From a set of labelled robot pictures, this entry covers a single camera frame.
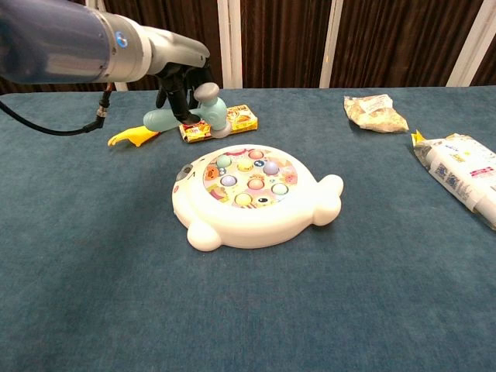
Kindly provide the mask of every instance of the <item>white toy base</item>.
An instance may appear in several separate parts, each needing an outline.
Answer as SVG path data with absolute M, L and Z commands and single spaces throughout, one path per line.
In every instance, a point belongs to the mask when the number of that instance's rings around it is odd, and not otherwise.
M 197 250 L 253 249 L 283 243 L 310 224 L 329 224 L 341 210 L 342 191 L 341 177 L 317 182 L 283 151 L 238 145 L 184 166 L 172 202 Z

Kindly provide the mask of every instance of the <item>blue felt table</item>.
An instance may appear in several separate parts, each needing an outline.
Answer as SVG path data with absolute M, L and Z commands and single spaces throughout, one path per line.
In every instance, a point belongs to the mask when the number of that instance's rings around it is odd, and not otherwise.
M 178 130 L 107 147 L 155 91 L 116 92 L 104 129 L 47 136 L 0 115 L 0 370 L 494 371 L 496 232 L 427 173 L 407 133 L 350 124 L 343 96 L 388 93 L 428 138 L 496 150 L 496 87 L 221 91 L 256 132 L 203 143 Z M 5 95 L 55 129 L 99 94 Z M 343 209 L 262 250 L 194 250 L 171 189 L 218 148 L 275 146 Z

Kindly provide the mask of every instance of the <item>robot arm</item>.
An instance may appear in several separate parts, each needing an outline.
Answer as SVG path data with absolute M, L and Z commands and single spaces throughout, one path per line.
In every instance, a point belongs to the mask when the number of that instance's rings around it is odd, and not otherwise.
M 193 92 L 212 82 L 202 43 L 64 0 L 0 0 L 0 75 L 21 84 L 160 80 L 175 118 L 200 121 Z

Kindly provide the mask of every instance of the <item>mint green toy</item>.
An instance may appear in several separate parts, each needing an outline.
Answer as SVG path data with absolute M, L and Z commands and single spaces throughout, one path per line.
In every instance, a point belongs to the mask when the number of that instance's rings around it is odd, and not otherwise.
M 227 121 L 227 107 L 219 98 L 219 86 L 216 83 L 204 83 L 195 90 L 198 108 L 190 110 L 210 125 L 212 137 L 223 138 L 231 133 L 231 125 Z M 143 117 L 144 126 L 152 132 L 165 132 L 178 127 L 181 123 L 174 117 L 170 109 L 159 108 L 148 112 Z
M 194 93 L 199 107 L 188 110 L 210 125 L 210 134 L 214 138 L 223 138 L 231 133 L 231 124 L 227 120 L 227 107 L 219 98 L 219 86 L 215 83 L 204 83 Z M 145 114 L 143 126 L 129 128 L 108 140 L 109 146 L 114 146 L 122 140 L 129 140 L 139 147 L 150 138 L 161 132 L 178 127 L 181 124 L 171 109 L 159 108 Z

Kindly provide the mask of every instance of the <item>plastic snack bag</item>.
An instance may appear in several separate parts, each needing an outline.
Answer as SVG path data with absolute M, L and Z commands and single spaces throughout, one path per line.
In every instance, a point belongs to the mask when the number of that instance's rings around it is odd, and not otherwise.
M 354 98 L 345 96 L 344 109 L 348 119 L 361 129 L 380 133 L 406 132 L 408 123 L 393 108 L 389 95 Z
M 412 134 L 415 155 L 427 171 L 472 212 L 496 229 L 496 153 L 470 136 L 425 139 Z

